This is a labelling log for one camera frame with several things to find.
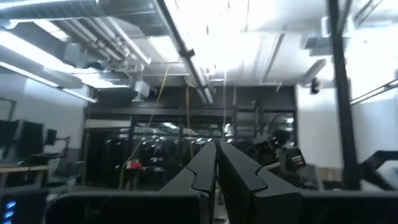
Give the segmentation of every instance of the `equipment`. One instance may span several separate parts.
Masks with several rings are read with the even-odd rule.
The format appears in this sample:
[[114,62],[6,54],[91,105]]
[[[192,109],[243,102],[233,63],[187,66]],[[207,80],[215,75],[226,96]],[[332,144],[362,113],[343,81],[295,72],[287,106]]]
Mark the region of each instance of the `equipment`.
[[45,222],[213,223],[216,165],[231,224],[397,222],[398,193],[303,190],[222,141],[207,143],[158,192],[64,195],[51,204]]
[[47,190],[1,192],[1,223],[41,224],[48,194]]

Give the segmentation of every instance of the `ceiling pipe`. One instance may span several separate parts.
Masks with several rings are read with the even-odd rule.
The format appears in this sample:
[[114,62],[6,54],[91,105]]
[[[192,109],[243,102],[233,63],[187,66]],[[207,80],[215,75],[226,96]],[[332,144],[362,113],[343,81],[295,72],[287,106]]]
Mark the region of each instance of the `ceiling pipe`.
[[64,30],[72,37],[78,37],[82,42],[86,42],[90,49],[98,55],[100,58],[109,60],[109,55],[105,52],[104,49],[99,48],[96,43],[92,42],[90,38],[83,35],[76,27],[69,23],[69,21],[53,21],[53,23]]
[[108,45],[115,49],[120,55],[125,56],[125,58],[130,62],[137,62],[137,58],[131,54],[131,51],[123,46],[123,43],[117,40],[114,32],[109,29],[109,27],[102,22],[99,18],[87,18],[85,22],[90,26]]
[[106,18],[113,29],[119,34],[120,38],[125,42],[127,47],[132,50],[133,52],[136,53],[137,59],[144,65],[149,65],[150,64],[150,58],[146,57],[144,53],[141,51],[141,49],[131,40],[131,38],[123,31],[122,28],[120,28],[119,24],[111,17]]
[[76,27],[82,35],[86,36],[90,40],[89,42],[95,43],[99,48],[103,49],[108,55],[110,55],[113,60],[122,60],[122,58],[113,49],[107,47],[102,40],[97,38],[97,36],[88,30],[80,21],[76,19],[70,19],[69,21],[70,24]]
[[164,21],[164,25],[169,28],[170,38],[174,44],[174,47],[179,53],[185,68],[188,70],[188,73],[191,74],[195,79],[199,96],[204,103],[209,105],[213,104],[213,96],[211,94],[208,84],[204,79],[202,70],[195,66],[192,61],[192,57],[195,55],[195,53],[193,50],[187,49],[187,46],[185,45],[185,42],[183,41],[180,32],[175,26],[172,16],[167,9],[166,3],[164,2],[164,0],[155,0],[154,4],[158,15]]

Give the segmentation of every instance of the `red object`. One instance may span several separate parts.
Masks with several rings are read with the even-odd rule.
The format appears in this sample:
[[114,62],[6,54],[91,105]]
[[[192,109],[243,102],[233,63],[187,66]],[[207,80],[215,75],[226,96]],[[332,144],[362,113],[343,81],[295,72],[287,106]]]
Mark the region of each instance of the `red object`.
[[130,162],[129,169],[141,169],[141,168],[142,168],[142,164],[140,162],[137,162],[137,161]]

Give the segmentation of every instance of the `ceiling light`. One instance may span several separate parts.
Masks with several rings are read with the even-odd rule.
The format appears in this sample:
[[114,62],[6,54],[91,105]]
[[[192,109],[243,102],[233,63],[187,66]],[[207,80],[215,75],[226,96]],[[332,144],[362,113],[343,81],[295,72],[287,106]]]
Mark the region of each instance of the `ceiling light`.
[[[59,85],[54,83],[54,82],[48,81],[48,80],[46,80],[46,79],[44,79],[42,77],[34,75],[34,74],[32,74],[30,72],[27,72],[27,71],[25,71],[23,69],[17,68],[17,67],[15,67],[13,65],[9,65],[7,63],[0,62],[0,66],[4,67],[6,69],[9,69],[9,70],[11,70],[13,72],[16,72],[18,74],[21,74],[21,75],[23,75],[23,76],[25,76],[27,78],[32,79],[32,80],[35,80],[35,81],[37,81],[39,83],[42,83],[42,84],[47,85],[47,86],[50,86],[52,88],[57,88],[58,89],[58,87],[59,87]],[[92,102],[92,103],[96,103],[97,102],[96,99],[92,99],[92,98],[89,98],[87,96],[83,96],[83,95],[81,95],[81,94],[79,94],[79,93],[77,93],[75,91],[71,91],[69,89],[62,88],[61,91],[65,92],[65,93],[68,93],[69,95],[75,96],[77,98],[80,98],[82,100],[85,100],[85,101],[89,101],[89,102]]]
[[59,70],[65,66],[53,55],[5,30],[0,31],[0,44],[47,68]]
[[176,62],[180,58],[169,36],[150,37],[149,42],[166,62]]
[[56,84],[54,82],[48,81],[48,80],[46,80],[46,79],[44,79],[42,77],[39,77],[39,76],[34,75],[34,74],[30,73],[30,72],[27,72],[25,70],[17,68],[17,67],[15,67],[13,65],[9,65],[7,63],[0,62],[0,66],[4,67],[6,69],[10,69],[11,71],[19,73],[19,74],[21,74],[21,75],[23,75],[23,76],[25,76],[27,78],[33,79],[33,80],[35,80],[35,81],[37,81],[39,83],[43,83],[44,85],[48,85],[48,86],[51,86],[51,87],[54,87],[54,88],[58,87],[58,84]]

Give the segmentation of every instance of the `white ceiling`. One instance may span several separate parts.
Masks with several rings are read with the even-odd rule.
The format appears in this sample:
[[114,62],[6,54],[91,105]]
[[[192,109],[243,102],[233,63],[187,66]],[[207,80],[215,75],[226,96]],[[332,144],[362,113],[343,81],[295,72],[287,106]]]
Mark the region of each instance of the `white ceiling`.
[[[357,0],[353,3],[352,15],[355,15],[368,0]],[[320,31],[320,20],[327,15],[326,1],[320,0],[294,0],[294,1],[276,1],[276,0],[250,0],[251,10],[256,7],[257,26],[246,28],[246,13],[247,0],[231,0],[235,2],[235,6],[239,9],[234,9],[230,6],[232,15],[225,12],[222,6],[215,6],[214,1],[210,0],[184,0],[184,1],[166,1],[168,7],[180,28],[181,33],[185,36],[187,42],[192,40],[192,44],[197,54],[196,61],[199,65],[207,64],[207,67],[212,68],[212,64],[216,65],[216,73],[212,75],[214,85],[222,85],[224,70],[226,70],[227,83],[229,85],[262,85],[260,79],[264,76],[266,71],[267,61],[272,53],[275,38],[281,33],[286,33],[283,43],[280,47],[279,53],[271,68],[271,72],[267,79],[269,83],[279,83],[286,80],[298,80],[299,77],[315,63],[319,58],[310,57],[307,50],[300,48],[301,38],[303,34],[316,33]],[[183,17],[183,22],[178,19],[178,11],[173,9],[174,2],[177,2],[179,11]],[[214,17],[215,12],[209,12],[209,9],[219,10],[226,19]],[[241,20],[233,20],[233,17],[241,16]],[[216,32],[216,34],[206,35],[203,32],[203,24],[210,24],[203,17],[212,16],[214,24],[210,27],[219,29],[220,27],[232,27],[226,29],[223,33]],[[398,5],[396,0],[384,0],[378,8],[366,19],[363,26],[371,24],[380,24],[386,22],[398,21]],[[167,64],[170,60],[165,60],[164,56],[158,53],[158,50],[150,44],[150,41],[145,38],[135,39],[137,44],[141,46],[143,51],[150,55],[154,65],[149,66],[146,70],[146,79],[153,85],[160,85],[162,77],[166,71]],[[171,42],[164,42],[163,46],[169,49],[170,55],[175,55]],[[322,71],[324,77],[332,77],[333,72],[331,66],[326,66],[329,72]],[[169,85],[181,85],[182,79],[176,76],[185,75],[182,64],[171,64],[169,74],[174,75],[172,82]]]

